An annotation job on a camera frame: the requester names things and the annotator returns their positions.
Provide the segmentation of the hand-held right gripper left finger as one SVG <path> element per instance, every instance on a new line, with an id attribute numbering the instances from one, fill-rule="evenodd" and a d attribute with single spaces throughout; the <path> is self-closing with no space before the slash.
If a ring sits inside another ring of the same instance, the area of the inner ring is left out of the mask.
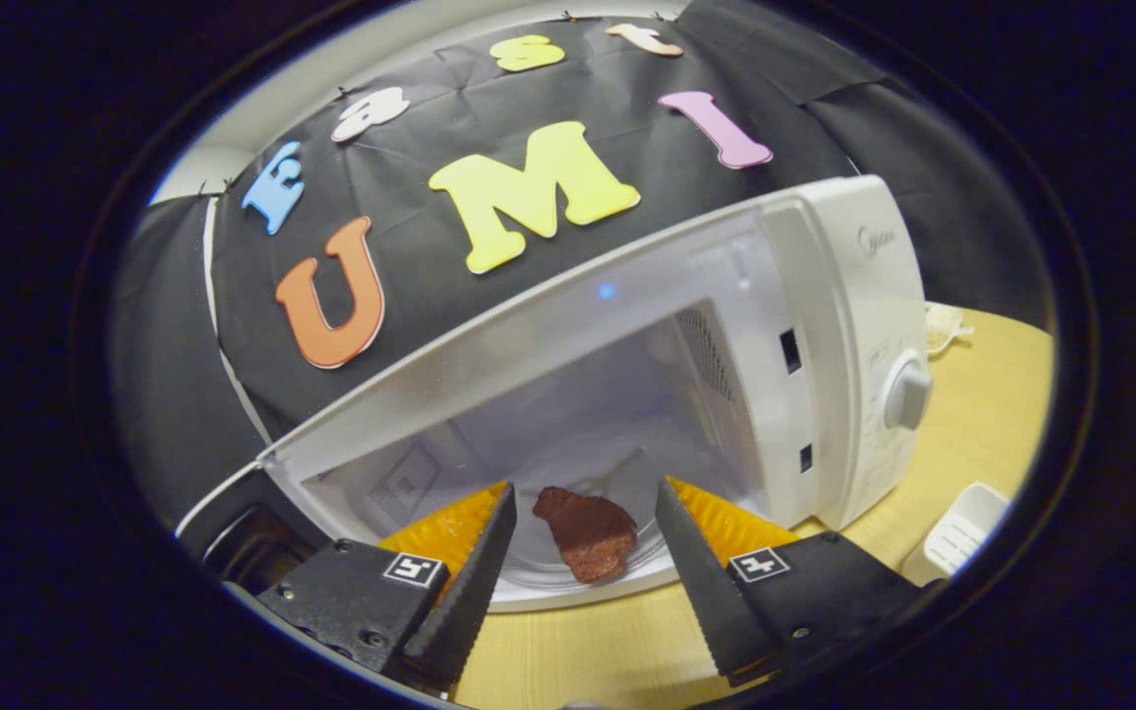
<path id="1" fill-rule="evenodd" d="M 516 524 L 513 485 L 496 482 L 382 543 L 336 538 L 257 601 L 329 655 L 445 692 L 462 677 Z"/>

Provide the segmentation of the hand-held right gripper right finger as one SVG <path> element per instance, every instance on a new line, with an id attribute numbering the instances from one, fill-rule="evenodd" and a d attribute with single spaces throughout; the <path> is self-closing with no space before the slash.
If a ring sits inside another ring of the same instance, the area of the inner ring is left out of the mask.
<path id="1" fill-rule="evenodd" d="M 907 580 L 835 531 L 797 536 L 668 477 L 657 523 L 718 674 L 783 688 L 887 637 L 944 588 Z"/>

